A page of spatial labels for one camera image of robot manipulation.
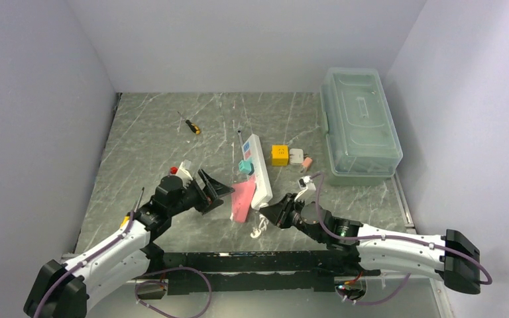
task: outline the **storage box lid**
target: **storage box lid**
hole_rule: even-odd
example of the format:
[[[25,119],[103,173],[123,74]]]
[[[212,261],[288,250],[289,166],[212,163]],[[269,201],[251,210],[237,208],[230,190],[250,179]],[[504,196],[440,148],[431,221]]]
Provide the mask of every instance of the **storage box lid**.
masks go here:
[[[379,74],[331,68],[321,88],[323,132],[337,175],[391,176],[403,153]]]

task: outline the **screwdriver handle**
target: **screwdriver handle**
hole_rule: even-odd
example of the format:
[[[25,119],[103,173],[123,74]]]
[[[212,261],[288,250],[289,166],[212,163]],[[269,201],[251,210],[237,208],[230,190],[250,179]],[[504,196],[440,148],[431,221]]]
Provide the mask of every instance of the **screwdriver handle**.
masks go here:
[[[193,124],[191,121],[189,121],[188,119],[186,119],[184,121],[188,127],[190,127],[190,130],[195,133],[195,134],[200,134],[200,128],[198,128],[198,126],[196,126],[196,124]]]

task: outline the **pink charger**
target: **pink charger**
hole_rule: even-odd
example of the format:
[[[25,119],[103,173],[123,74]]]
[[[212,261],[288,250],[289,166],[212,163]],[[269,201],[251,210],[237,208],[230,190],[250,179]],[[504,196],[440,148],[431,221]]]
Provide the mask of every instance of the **pink charger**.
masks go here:
[[[231,194],[231,220],[244,223],[255,195],[256,184],[251,178],[249,181],[234,184],[232,187],[235,192]]]

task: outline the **gray wall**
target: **gray wall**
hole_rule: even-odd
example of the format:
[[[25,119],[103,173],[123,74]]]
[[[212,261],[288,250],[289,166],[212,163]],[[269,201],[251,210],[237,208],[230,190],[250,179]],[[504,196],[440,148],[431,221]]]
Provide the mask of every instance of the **gray wall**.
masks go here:
[[[418,229],[463,231],[494,276],[456,316],[509,317],[509,0],[428,1],[384,88]]]
[[[117,91],[317,91],[384,75],[425,0],[68,0]]]
[[[63,1],[0,0],[0,317],[72,248],[115,92]]]

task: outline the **yellow cube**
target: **yellow cube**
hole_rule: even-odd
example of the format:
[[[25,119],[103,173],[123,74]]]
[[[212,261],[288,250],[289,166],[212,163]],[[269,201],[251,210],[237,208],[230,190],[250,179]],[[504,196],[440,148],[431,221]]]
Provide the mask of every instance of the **yellow cube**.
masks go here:
[[[272,145],[272,165],[273,166],[287,166],[290,159],[288,146],[285,144]]]

